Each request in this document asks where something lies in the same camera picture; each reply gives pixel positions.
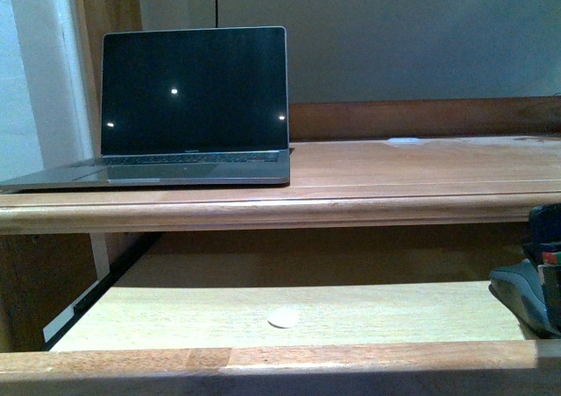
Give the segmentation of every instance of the white circle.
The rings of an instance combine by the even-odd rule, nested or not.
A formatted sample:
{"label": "white circle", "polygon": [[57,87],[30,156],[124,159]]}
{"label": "white circle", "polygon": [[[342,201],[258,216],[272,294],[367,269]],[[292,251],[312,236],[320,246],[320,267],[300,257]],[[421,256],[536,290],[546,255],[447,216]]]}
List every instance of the white circle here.
{"label": "white circle", "polygon": [[289,329],[298,323],[300,316],[296,310],[282,307],[274,310],[266,320],[275,328]]}

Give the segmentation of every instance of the laptop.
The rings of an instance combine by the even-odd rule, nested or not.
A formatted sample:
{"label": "laptop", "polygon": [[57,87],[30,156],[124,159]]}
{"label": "laptop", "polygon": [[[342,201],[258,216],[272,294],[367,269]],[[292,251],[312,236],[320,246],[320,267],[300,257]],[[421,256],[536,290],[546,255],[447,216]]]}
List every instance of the laptop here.
{"label": "laptop", "polygon": [[286,50],[279,26],[107,34],[102,157],[0,189],[288,183]]}

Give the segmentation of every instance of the laptop keyboard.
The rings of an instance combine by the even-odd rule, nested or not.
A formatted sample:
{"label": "laptop keyboard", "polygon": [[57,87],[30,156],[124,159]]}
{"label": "laptop keyboard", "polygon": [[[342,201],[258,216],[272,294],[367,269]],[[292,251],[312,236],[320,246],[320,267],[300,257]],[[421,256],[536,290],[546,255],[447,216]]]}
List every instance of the laptop keyboard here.
{"label": "laptop keyboard", "polygon": [[130,157],[104,157],[112,166],[138,166],[145,164],[209,164],[219,162],[276,162],[277,152],[186,153],[180,155],[141,155]]}

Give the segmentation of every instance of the wall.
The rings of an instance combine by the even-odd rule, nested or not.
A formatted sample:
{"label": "wall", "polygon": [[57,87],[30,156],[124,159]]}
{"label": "wall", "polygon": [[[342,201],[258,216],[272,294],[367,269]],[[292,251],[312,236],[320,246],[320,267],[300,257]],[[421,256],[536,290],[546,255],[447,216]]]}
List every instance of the wall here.
{"label": "wall", "polygon": [[19,64],[3,69],[10,79],[5,87],[15,90],[3,94],[10,106],[1,104],[2,116],[12,121],[3,146],[16,151],[3,149],[0,178],[92,155],[69,1],[4,0],[5,9],[7,4],[12,17],[3,13],[0,24],[11,28]]}
{"label": "wall", "polygon": [[43,168],[11,0],[0,0],[0,180]]}
{"label": "wall", "polygon": [[145,31],[215,26],[215,0],[140,0]]}
{"label": "wall", "polygon": [[[185,5],[158,3],[151,29]],[[293,103],[561,93],[559,0],[218,3],[220,26],[287,27]]]}

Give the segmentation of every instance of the black screen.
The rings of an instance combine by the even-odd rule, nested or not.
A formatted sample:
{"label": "black screen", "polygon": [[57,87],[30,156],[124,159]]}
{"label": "black screen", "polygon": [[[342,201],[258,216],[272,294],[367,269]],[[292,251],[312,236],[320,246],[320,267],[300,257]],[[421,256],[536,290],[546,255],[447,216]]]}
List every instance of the black screen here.
{"label": "black screen", "polygon": [[102,154],[286,149],[282,27],[108,34]]}

